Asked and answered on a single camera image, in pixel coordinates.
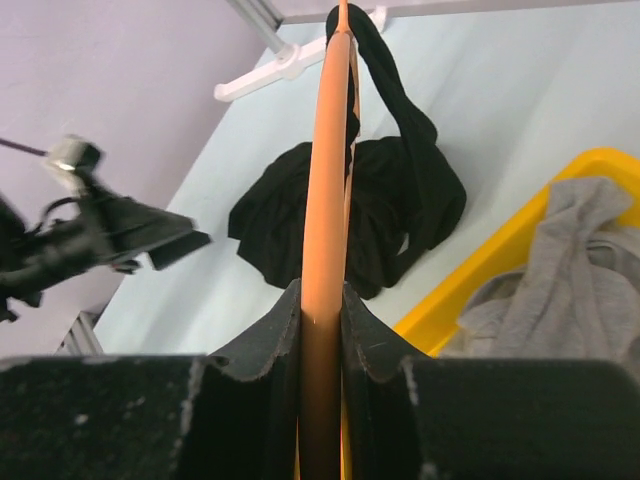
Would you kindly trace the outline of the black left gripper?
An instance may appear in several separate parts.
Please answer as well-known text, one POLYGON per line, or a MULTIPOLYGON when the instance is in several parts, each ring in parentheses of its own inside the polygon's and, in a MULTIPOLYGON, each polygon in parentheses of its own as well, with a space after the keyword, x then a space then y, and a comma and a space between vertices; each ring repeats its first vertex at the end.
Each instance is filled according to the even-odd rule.
POLYGON ((19 318, 9 307, 11 299, 37 308, 46 289, 94 267, 132 274, 140 267, 135 257, 150 250, 153 268, 161 271, 210 243, 191 219, 97 184, 49 204, 32 229, 2 199, 1 319, 19 318))

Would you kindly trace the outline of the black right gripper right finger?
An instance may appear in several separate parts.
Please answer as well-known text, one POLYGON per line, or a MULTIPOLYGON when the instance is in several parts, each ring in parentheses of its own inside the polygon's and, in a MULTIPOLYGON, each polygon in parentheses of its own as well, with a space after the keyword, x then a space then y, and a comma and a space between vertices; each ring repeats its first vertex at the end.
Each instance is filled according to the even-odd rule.
POLYGON ((614 363, 435 359, 351 288, 341 336, 355 479, 639 475, 639 386, 614 363))

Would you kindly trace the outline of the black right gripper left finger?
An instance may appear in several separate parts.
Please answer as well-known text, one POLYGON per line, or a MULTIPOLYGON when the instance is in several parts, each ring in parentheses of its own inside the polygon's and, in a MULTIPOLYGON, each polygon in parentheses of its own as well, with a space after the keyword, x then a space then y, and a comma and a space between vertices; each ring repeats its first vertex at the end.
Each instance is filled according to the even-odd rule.
POLYGON ((207 356, 1 364, 5 479, 290 479, 300 285, 207 356))

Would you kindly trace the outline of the orange plastic hanger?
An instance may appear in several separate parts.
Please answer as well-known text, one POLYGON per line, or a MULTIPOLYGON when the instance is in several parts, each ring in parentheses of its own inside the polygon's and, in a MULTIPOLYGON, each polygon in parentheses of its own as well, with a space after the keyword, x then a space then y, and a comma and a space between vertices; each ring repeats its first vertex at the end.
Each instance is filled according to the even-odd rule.
POLYGON ((299 472, 341 476, 340 310, 346 256, 345 154, 353 46, 348 4, 338 4, 335 33, 319 82, 310 161, 301 275, 299 472))

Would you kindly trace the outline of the grey tank top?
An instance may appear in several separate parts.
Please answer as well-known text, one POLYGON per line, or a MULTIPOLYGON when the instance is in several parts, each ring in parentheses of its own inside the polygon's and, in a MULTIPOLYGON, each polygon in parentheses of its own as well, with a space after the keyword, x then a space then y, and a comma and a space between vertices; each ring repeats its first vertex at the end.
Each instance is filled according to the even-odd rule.
POLYGON ((552 185, 525 266, 479 288, 441 351, 456 358, 571 358, 639 363, 639 232, 605 177, 552 185))

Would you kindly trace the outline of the black tank top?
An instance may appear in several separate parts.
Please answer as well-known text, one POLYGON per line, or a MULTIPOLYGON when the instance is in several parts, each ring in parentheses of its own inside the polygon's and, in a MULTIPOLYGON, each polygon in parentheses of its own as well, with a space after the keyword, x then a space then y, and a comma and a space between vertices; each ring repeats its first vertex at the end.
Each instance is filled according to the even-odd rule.
MULTIPOLYGON (((349 26, 399 133, 357 142, 348 117, 346 172, 352 180, 346 280, 370 300, 391 288, 449 237, 466 190, 437 146, 434 123, 410 100, 395 60, 368 14, 350 5, 349 26)), ((228 236, 264 280, 286 288, 300 277, 312 145, 279 155, 231 209, 228 236)))

